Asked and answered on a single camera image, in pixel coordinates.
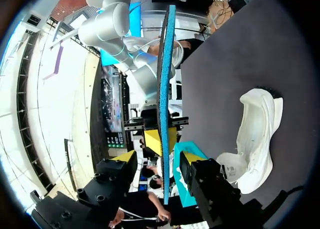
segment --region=teal box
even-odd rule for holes
[[[197,204],[196,199],[190,195],[189,191],[184,187],[180,182],[182,175],[177,171],[177,168],[180,166],[180,153],[188,152],[192,153],[201,158],[208,159],[208,157],[197,147],[193,141],[179,142],[174,146],[174,156],[173,156],[173,176],[178,187],[179,196],[182,206],[190,207]]]

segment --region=white lanyard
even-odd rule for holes
[[[129,221],[142,221],[142,220],[153,220],[153,221],[156,221],[156,220],[157,220],[156,217],[142,217],[142,216],[136,215],[136,214],[134,214],[134,213],[132,213],[132,212],[130,212],[130,211],[127,211],[127,210],[125,210],[125,209],[123,209],[123,208],[121,208],[121,207],[119,207],[119,209],[120,209],[121,211],[123,211],[124,213],[127,213],[127,214],[129,214],[129,215],[131,215],[131,216],[135,216],[135,217],[139,218],[139,219],[123,219],[122,221],[124,221],[124,222],[129,222]]]

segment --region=shoe label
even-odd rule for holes
[[[223,174],[224,179],[228,179],[228,177],[233,177],[236,175],[237,171],[233,166],[225,166],[221,165],[220,173]]]
[[[220,172],[222,173],[224,179],[227,179],[226,168],[225,165],[221,165]]]

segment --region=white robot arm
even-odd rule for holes
[[[103,0],[103,12],[86,20],[78,30],[80,40],[88,45],[99,47],[124,64],[132,73],[128,74],[130,88],[141,95],[142,100],[156,101],[157,57],[138,50],[128,52],[122,37],[130,27],[129,6],[131,0]],[[171,77],[175,75],[172,66]]]
[[[79,39],[88,46],[99,47],[120,63],[131,67],[133,59],[121,38],[130,27],[131,0],[103,0],[104,11],[86,20],[78,31]]]

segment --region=blue foam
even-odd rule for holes
[[[201,158],[208,159],[208,157],[197,147],[192,141],[179,142],[174,146],[174,157],[173,157],[173,176],[178,187],[181,204],[183,207],[190,207],[197,204],[196,199],[190,195],[189,191],[180,182],[181,174],[177,172],[177,168],[180,166],[180,153],[188,152],[197,155]]]
[[[164,204],[169,200],[169,133],[168,133],[168,102],[169,102],[169,80],[172,64],[172,53],[174,49],[176,6],[170,5],[168,12],[168,24],[164,38],[164,50],[162,57],[161,81],[159,90],[159,114],[160,114],[160,131],[163,152],[163,179],[164,179]]]

